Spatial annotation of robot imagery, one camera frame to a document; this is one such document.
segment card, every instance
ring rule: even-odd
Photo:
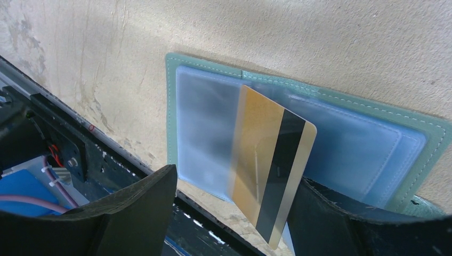
[[[246,85],[240,89],[231,163],[232,200],[278,247],[316,127]]]

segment black stripe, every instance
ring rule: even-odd
[[[303,119],[290,111],[284,110],[256,224],[257,231],[267,242],[270,241],[276,216],[283,200],[284,190],[286,190],[290,170],[300,144],[304,123]]]

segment pink tube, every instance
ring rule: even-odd
[[[47,167],[49,165],[49,163],[47,162],[46,156],[43,158],[43,165],[44,165],[44,167]],[[52,174],[52,172],[49,169],[46,169],[45,174],[47,174],[47,177],[50,179],[50,181],[55,183],[56,188],[66,198],[66,200],[69,202],[69,204],[72,207],[77,208],[78,207],[77,202],[75,202],[75,200],[69,195],[69,193],[63,188],[63,186],[59,182],[55,182],[55,180],[57,180],[57,179]]]
[[[19,195],[0,195],[0,201],[10,201],[10,202],[20,202],[38,205],[47,209],[50,209],[55,212],[59,212],[61,214],[68,211],[68,209],[64,208],[61,205],[54,204],[36,197],[31,196],[19,196]]]

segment beige table surface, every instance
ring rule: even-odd
[[[180,52],[452,119],[451,1],[1,1],[0,55],[153,169]],[[452,153],[418,192],[452,212]],[[180,182],[268,255],[232,205]]]

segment purple cable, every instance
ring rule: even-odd
[[[44,165],[44,168],[49,166],[49,163],[47,162],[47,157],[46,156],[44,156],[44,158],[43,158],[43,165]],[[75,202],[75,200],[69,195],[69,193],[63,188],[63,186],[59,182],[55,182],[55,180],[57,180],[57,179],[55,178],[53,173],[48,168],[45,170],[45,174],[47,174],[47,176],[50,179],[50,181],[55,184],[56,188],[66,198],[66,200],[69,202],[69,204],[72,207],[77,208],[78,204]]]
[[[19,195],[0,195],[0,201],[10,201],[10,202],[20,202],[38,205],[47,209],[50,209],[55,212],[59,212],[61,214],[68,211],[68,209],[64,208],[61,205],[54,204],[36,197],[31,196],[19,196]]]

